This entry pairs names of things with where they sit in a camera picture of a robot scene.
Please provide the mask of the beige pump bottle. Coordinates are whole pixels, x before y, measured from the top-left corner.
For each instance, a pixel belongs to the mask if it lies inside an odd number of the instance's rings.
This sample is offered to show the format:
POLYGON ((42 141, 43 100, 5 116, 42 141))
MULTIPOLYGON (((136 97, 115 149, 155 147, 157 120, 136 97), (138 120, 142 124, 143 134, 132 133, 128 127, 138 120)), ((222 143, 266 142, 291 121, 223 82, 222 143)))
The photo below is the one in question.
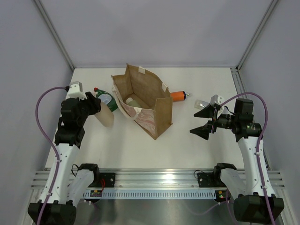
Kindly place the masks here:
POLYGON ((96 119, 106 128, 110 128, 114 124, 114 114, 110 108, 104 103, 100 103, 100 111, 95 114, 96 119))

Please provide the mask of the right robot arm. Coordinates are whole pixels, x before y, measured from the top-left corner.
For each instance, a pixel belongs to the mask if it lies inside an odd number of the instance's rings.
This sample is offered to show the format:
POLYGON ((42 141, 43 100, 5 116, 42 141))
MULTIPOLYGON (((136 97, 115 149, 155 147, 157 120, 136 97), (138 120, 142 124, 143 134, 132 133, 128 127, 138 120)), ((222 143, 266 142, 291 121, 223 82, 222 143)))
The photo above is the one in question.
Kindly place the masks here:
POLYGON ((198 185, 227 188, 234 199, 233 212, 237 221, 271 224, 283 211, 284 201, 276 197, 264 165, 263 129, 253 122, 253 101, 236 99, 234 111, 229 114, 223 112, 222 103, 222 97, 213 96, 207 106, 194 114, 194 117, 209 121, 191 129, 190 133, 208 140, 217 128, 231 130, 242 153, 246 180, 240 178, 233 164, 217 163, 212 172, 195 171, 198 185))

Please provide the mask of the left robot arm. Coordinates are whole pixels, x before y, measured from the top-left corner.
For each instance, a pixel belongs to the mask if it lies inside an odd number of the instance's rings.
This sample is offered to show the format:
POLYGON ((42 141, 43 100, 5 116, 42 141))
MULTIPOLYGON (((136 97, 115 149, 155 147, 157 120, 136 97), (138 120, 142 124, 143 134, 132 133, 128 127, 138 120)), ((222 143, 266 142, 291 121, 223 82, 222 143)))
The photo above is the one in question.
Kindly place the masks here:
POLYGON ((96 164, 83 164, 73 181, 69 180, 74 160, 85 134, 87 118, 101 110, 100 99, 91 92, 83 98, 69 97, 61 103, 58 130, 51 143, 55 156, 47 183, 37 203, 30 203, 28 214, 37 225, 72 225, 76 208, 88 186, 101 181, 96 164))

